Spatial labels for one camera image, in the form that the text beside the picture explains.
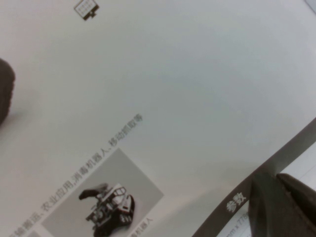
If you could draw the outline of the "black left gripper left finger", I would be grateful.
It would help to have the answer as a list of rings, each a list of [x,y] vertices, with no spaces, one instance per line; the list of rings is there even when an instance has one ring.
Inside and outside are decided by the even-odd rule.
[[[0,124],[3,124],[9,114],[14,83],[14,70],[8,62],[0,59]]]

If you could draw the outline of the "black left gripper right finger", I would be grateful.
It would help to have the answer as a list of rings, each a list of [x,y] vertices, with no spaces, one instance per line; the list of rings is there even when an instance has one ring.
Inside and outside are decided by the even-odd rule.
[[[257,174],[248,215],[254,237],[314,237],[316,192],[286,173]]]

